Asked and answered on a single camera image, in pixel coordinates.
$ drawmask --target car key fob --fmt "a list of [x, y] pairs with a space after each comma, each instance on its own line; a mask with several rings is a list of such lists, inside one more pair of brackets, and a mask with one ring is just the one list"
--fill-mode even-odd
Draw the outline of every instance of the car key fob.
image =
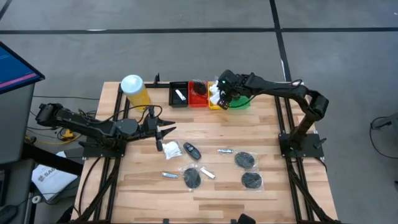
[[199, 160], [201, 158], [201, 154], [197, 148], [187, 142], [183, 146], [189, 156], [192, 157], [192, 159]]

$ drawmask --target wooden tabletop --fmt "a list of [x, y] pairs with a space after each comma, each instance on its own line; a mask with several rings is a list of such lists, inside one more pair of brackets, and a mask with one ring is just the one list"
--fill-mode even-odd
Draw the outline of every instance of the wooden tabletop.
[[[118, 85], [118, 82], [104, 84], [98, 119], [106, 119], [113, 114]], [[164, 141], [177, 139], [181, 143], [192, 143], [202, 154], [197, 165], [205, 166], [216, 175], [216, 179], [201, 175], [201, 186], [189, 191], [180, 173], [182, 167], [194, 163], [187, 154], [166, 160], [164, 153], [156, 150], [154, 138], [130, 142], [121, 160], [113, 223], [162, 223], [164, 218], [169, 218], [171, 223], [229, 223], [242, 213], [253, 217], [257, 223], [295, 222], [285, 159], [280, 156], [277, 140], [280, 131], [273, 96], [257, 96], [246, 110], [223, 111], [171, 108], [168, 88], [149, 88], [148, 92], [152, 103], [163, 107], [160, 118], [176, 122], [176, 130]], [[289, 128], [283, 100], [281, 103], [285, 126]], [[298, 124], [304, 114], [296, 102], [291, 101], [291, 104]], [[131, 110], [129, 117], [139, 119], [141, 113]], [[256, 154], [264, 190], [246, 190], [241, 183], [244, 171], [234, 164], [234, 154], [220, 155], [217, 149]], [[81, 180], [94, 161], [95, 158], [91, 158], [85, 162]], [[101, 159], [97, 163], [88, 178], [82, 210], [98, 192], [103, 161]], [[304, 159], [303, 163], [310, 193], [326, 214], [337, 218], [325, 168], [315, 159]], [[168, 179], [161, 176], [162, 172], [178, 174], [180, 178]], [[108, 194], [104, 198], [101, 218], [105, 217]], [[300, 193], [299, 198], [303, 218], [306, 218]]]

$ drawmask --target gray floor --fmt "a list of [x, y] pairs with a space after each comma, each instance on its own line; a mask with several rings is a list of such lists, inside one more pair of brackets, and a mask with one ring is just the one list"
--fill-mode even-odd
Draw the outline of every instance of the gray floor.
[[[398, 27], [398, 2], [276, 0], [282, 27]], [[13, 0], [0, 30], [272, 27], [268, 1], [251, 0]], [[318, 122], [339, 219], [397, 223], [397, 160], [381, 157], [369, 140], [369, 122], [398, 112], [398, 33], [284, 33], [292, 78], [330, 99]], [[153, 80], [212, 80], [224, 69], [284, 79], [274, 33], [0, 35], [47, 79], [36, 95], [99, 97], [102, 83], [139, 74]], [[96, 101], [57, 101], [72, 110], [95, 110]], [[36, 126], [33, 117], [30, 126]], [[376, 131], [378, 148], [398, 156], [390, 127]], [[46, 147], [49, 151], [71, 149]], [[72, 198], [40, 204], [36, 223], [55, 221]]]

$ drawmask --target white bottle cap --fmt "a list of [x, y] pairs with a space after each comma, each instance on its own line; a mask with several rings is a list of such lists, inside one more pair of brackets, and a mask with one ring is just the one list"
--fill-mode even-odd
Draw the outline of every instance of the white bottle cap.
[[121, 88], [127, 95], [135, 95], [144, 89], [144, 81], [138, 75], [128, 75], [123, 78]]

